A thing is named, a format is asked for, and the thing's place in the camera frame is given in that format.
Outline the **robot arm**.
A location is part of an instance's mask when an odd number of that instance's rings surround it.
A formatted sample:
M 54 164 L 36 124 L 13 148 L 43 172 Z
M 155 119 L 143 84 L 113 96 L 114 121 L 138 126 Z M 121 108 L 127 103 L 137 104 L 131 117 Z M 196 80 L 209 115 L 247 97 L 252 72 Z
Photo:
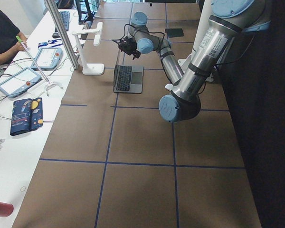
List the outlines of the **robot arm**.
M 143 12 L 134 13 L 131 18 L 128 37 L 136 43 L 141 54 L 149 54 L 155 51 L 170 83 L 177 84 L 183 76 L 183 70 L 175 58 L 171 43 L 166 38 L 151 34 L 146 26 L 147 20 L 148 18 Z
M 208 30 L 185 72 L 167 42 L 158 52 L 172 85 L 170 94 L 159 101 L 160 114 L 168 122 L 191 119 L 199 113 L 199 90 L 235 36 L 265 30 L 270 24 L 270 0 L 213 0 L 210 7 Z

